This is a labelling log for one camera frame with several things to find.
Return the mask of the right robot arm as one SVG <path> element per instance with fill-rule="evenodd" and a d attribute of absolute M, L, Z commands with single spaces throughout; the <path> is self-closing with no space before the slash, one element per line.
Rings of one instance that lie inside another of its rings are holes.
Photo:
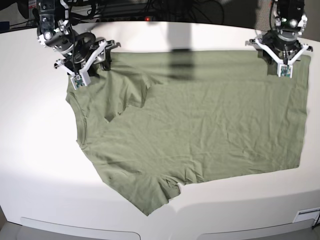
<path fill-rule="evenodd" d="M 63 56 L 54 63 L 54 68 L 76 77 L 85 72 L 92 76 L 92 65 L 100 65 L 104 71 L 111 69 L 111 50 L 120 44 L 96 38 L 90 31 L 77 33 L 74 29 L 81 21 L 96 16 L 97 0 L 38 0 L 36 3 L 33 14 L 38 42 Z"/>

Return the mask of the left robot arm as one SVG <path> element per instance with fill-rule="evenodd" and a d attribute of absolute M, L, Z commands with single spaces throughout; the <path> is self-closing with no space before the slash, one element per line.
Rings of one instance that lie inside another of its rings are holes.
<path fill-rule="evenodd" d="M 269 30 L 248 42 L 261 50 L 261 57 L 268 64 L 288 65 L 303 52 L 313 51 L 312 46 L 298 40 L 308 23 L 303 0 L 273 0 L 268 22 Z"/>

